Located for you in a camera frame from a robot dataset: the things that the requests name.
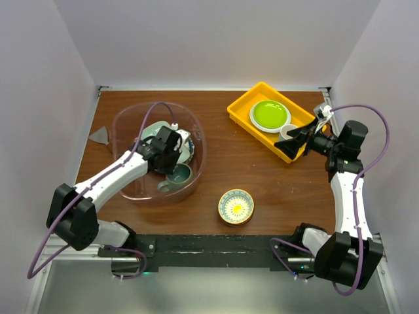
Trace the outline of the yellow rimmed dark bowl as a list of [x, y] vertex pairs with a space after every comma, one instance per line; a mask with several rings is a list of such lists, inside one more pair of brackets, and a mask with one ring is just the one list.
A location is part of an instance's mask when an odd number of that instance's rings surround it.
[[250, 193], [238, 188], [226, 191], [217, 206], [221, 220], [230, 226], [246, 224], [251, 220], [254, 210], [255, 202]]

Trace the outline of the blue floral plate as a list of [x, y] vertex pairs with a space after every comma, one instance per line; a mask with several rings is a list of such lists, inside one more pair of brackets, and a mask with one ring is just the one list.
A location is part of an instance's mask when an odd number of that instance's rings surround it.
[[194, 158], [194, 151], [195, 151], [195, 145], [191, 138], [188, 140], [188, 146], [189, 146], [189, 157], [185, 161], [186, 164], [191, 163], [192, 159]]

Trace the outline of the teal glazed mug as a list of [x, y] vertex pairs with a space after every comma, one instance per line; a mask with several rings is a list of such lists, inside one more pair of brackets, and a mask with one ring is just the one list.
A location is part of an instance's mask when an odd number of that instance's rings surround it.
[[173, 173], [166, 175], [166, 179], [157, 186], [159, 192], [180, 190], [194, 179], [194, 171], [187, 164], [177, 164]]

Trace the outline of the pale green rectangular dish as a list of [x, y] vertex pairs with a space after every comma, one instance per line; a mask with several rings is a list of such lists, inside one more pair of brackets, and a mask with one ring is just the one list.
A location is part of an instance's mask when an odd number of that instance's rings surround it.
[[143, 130], [141, 134], [141, 140], [144, 140], [150, 136], [156, 136], [162, 126], [166, 126], [170, 128], [171, 125], [168, 122], [162, 121], [162, 120], [155, 122], [153, 124], [150, 124]]

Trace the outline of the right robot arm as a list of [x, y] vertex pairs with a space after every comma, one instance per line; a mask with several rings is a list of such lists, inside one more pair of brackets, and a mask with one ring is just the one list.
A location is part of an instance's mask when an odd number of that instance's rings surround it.
[[302, 223], [288, 237], [293, 252], [300, 257], [314, 257], [316, 277], [363, 290], [379, 264], [384, 248], [373, 241], [363, 203], [364, 167], [358, 158], [368, 133], [355, 120], [345, 123], [339, 135], [325, 135], [317, 130], [318, 120], [280, 135], [275, 147], [293, 158], [300, 148], [304, 153], [317, 152], [326, 157], [325, 170], [335, 201], [335, 231]]

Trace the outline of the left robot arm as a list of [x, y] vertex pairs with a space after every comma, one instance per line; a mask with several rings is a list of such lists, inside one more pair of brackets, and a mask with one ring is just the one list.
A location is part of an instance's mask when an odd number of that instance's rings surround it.
[[99, 220], [98, 212], [115, 194], [148, 173], [172, 173], [190, 136], [188, 131], [162, 126], [156, 135], [137, 140], [92, 178], [75, 186], [57, 187], [46, 220], [49, 232], [76, 251], [97, 244], [112, 247], [120, 256], [130, 256], [136, 241], [130, 237], [129, 227]]

